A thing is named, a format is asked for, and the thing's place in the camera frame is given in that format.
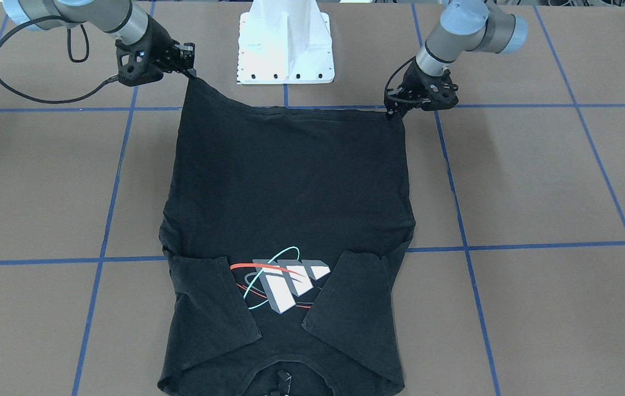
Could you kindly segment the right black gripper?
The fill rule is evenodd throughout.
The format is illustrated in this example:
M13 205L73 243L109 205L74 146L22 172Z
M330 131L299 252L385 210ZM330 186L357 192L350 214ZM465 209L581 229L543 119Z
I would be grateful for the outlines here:
M147 18L147 27L142 38L134 43L125 43L119 38L115 45L116 48L129 46L148 50L152 63L163 73L175 72L189 79L197 78L194 67L196 45L192 42L176 42L151 16Z

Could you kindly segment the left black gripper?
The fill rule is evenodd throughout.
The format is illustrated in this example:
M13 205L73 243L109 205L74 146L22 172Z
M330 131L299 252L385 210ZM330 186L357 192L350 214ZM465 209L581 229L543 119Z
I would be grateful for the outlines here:
M441 68L439 76L445 70L448 68ZM403 120L408 111L420 109L421 94L426 93L421 83L421 75L428 74L420 70L415 59L407 60L390 75L384 87L387 119Z

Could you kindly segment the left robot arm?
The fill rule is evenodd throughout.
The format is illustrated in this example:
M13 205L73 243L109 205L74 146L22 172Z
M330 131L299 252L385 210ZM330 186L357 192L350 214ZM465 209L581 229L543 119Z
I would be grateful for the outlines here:
M514 53L526 42L524 18L508 14L491 1L443 1L439 22L418 53L401 65L402 82L384 88L388 118L408 111L440 111L458 105L458 86L450 66L464 52Z

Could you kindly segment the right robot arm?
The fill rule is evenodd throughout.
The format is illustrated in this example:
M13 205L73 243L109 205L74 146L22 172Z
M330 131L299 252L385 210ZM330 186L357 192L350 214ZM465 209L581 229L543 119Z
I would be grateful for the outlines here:
M179 43L134 1L3 1L17 25L48 31L89 23L117 48L116 81L126 87L158 82L165 73L196 78L194 43Z

